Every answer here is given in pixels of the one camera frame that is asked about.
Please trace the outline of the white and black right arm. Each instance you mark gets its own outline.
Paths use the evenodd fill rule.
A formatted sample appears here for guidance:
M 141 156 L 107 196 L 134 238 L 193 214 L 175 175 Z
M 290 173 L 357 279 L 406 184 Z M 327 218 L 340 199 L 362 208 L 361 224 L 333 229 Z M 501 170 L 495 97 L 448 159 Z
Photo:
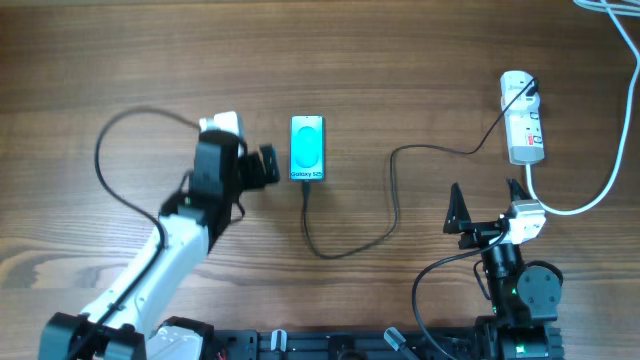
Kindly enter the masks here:
M 523 260 L 521 246 L 535 239 L 546 222 L 539 201 L 520 184 L 507 181 L 510 205 L 498 219 L 474 222 L 458 184 L 451 186 L 443 231 L 461 236 L 461 250 L 478 250 L 486 278 L 484 295 L 494 314 L 474 325 L 477 359 L 562 359 L 558 318 L 564 277 L 554 265 Z

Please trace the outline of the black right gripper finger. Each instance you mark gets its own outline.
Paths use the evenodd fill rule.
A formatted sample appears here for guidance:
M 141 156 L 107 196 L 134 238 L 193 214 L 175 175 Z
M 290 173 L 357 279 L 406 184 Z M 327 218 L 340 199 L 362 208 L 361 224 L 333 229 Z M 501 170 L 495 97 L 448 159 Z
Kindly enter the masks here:
M 507 179 L 506 182 L 507 182 L 507 185 L 508 185 L 508 188 L 509 188 L 509 195 L 510 195 L 510 201 L 511 202 L 523 201 L 523 200 L 529 200 L 530 199 L 530 195 L 519 184 L 519 182 L 515 178 Z
M 458 234 L 470 232 L 472 221 L 458 183 L 451 186 L 449 208 L 445 217 L 443 232 Z

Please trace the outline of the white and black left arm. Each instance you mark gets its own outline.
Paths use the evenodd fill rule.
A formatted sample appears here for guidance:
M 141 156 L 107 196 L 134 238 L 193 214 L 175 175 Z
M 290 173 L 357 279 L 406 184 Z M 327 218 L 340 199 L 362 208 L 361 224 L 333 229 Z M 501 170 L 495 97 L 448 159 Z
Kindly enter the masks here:
M 158 318 L 178 285 L 234 223 L 232 209 L 241 194 L 279 179 L 272 145 L 250 152 L 234 133 L 201 132 L 194 167 L 153 218 L 148 242 L 80 314 L 52 316 L 41 334 L 39 358 L 146 358 Z

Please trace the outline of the blue-screen Galaxy smartphone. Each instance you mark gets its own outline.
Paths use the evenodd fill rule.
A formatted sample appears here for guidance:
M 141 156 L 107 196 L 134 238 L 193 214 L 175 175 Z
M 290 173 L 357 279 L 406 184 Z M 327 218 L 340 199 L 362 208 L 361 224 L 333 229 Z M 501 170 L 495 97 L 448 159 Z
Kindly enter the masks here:
M 296 115 L 290 121 L 290 170 L 293 181 L 325 178 L 325 119 L 320 115 Z

